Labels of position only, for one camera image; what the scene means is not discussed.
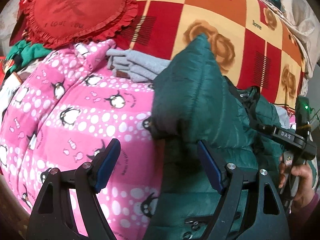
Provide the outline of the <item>person's right hand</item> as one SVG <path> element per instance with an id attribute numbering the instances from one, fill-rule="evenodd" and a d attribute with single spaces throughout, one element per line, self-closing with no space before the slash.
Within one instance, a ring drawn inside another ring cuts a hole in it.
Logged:
<path id="1" fill-rule="evenodd" d="M 292 213 L 298 213 L 300 210 L 302 210 L 302 208 L 309 205 L 315 196 L 315 192 L 312 188 L 312 170 L 308 163 L 306 163 L 293 166 L 291 169 L 291 174 L 299 177 L 298 191 L 291 205 Z"/>

